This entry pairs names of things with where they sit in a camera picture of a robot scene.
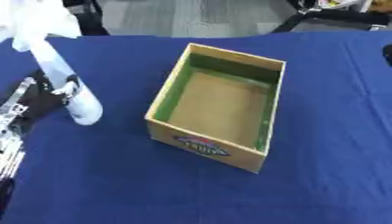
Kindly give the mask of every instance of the white cloth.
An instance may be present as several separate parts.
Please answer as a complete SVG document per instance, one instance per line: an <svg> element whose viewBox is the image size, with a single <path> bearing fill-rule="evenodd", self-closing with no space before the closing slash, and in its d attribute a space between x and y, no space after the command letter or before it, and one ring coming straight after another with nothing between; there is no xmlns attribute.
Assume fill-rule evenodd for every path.
<svg viewBox="0 0 392 224"><path fill-rule="evenodd" d="M0 42L14 38L12 46L23 52L48 34L67 38L81 35L76 17L61 0L0 0Z"/></svg>

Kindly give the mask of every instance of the cardboard box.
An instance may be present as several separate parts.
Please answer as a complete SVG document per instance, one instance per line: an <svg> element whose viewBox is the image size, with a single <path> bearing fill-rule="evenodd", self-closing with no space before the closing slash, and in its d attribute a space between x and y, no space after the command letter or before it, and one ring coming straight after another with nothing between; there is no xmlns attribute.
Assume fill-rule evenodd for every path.
<svg viewBox="0 0 392 224"><path fill-rule="evenodd" d="M151 137L259 172L284 67L280 60L190 44L145 116Z"/></svg>

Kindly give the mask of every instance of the blue tablecloth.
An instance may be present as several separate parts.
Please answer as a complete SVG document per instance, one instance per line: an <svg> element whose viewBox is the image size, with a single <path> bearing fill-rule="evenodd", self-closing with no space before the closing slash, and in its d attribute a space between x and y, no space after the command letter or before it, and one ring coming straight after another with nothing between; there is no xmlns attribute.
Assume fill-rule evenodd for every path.
<svg viewBox="0 0 392 224"><path fill-rule="evenodd" d="M149 139L144 113L188 42L288 61L259 175ZM104 107L35 126L3 223L392 223L392 32L53 38ZM0 45L0 88L37 67Z"/></svg>

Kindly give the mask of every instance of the metal frame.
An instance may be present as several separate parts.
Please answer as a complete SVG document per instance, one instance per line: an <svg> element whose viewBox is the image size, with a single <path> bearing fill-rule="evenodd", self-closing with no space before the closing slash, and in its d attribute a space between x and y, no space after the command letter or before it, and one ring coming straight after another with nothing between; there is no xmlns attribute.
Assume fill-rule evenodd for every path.
<svg viewBox="0 0 392 224"><path fill-rule="evenodd" d="M358 12L353 10L325 10L317 8L317 1L294 1L288 2L297 9L297 13L280 24L273 32L289 32L297 25L308 19L332 20L346 23L363 24L367 30L375 31L388 26L390 18L388 14L379 12Z"/></svg>

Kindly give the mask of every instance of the clear plastic bottle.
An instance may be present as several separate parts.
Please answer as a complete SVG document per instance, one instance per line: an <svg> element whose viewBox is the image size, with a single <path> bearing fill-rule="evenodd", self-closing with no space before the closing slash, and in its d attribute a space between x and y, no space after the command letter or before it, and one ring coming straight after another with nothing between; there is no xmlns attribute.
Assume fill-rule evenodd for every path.
<svg viewBox="0 0 392 224"><path fill-rule="evenodd" d="M67 77L75 74L48 42L40 41L31 45L31 52L54 88L63 87ZM81 78L78 79L80 84L78 94L69 100L66 108L78 124L91 125L101 118L102 105Z"/></svg>

